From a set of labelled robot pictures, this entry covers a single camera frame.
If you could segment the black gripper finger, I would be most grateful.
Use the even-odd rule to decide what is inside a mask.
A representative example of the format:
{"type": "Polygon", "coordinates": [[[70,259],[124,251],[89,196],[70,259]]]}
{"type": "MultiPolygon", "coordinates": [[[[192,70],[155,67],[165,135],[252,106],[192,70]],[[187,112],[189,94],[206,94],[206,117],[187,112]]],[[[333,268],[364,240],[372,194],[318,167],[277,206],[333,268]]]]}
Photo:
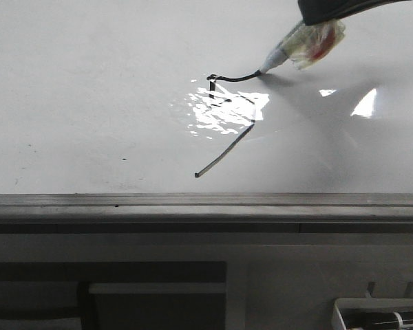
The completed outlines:
{"type": "Polygon", "coordinates": [[[297,4],[303,22],[316,25],[397,2],[402,0],[298,0],[297,4]]]}

